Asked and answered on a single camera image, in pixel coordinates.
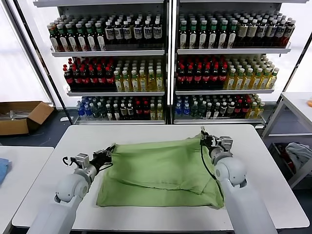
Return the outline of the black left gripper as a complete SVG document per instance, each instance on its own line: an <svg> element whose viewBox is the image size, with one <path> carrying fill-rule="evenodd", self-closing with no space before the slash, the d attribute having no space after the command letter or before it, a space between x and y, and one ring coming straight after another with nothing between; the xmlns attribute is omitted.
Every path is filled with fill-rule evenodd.
<svg viewBox="0 0 312 234"><path fill-rule="evenodd" d="M92 165L99 170L104 165L111 166L112 153L114 152L115 146L111 145L106 149L98 150L93 153Z"/></svg>

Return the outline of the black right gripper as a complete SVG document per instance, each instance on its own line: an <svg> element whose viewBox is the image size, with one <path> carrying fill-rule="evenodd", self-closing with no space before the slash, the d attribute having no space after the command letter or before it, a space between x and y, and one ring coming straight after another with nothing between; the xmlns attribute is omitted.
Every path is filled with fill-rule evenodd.
<svg viewBox="0 0 312 234"><path fill-rule="evenodd" d="M216 136L213 136L205 131L205 127L200 127L201 131L201 147L206 148L209 153L213 150L220 150L220 139Z"/></svg>

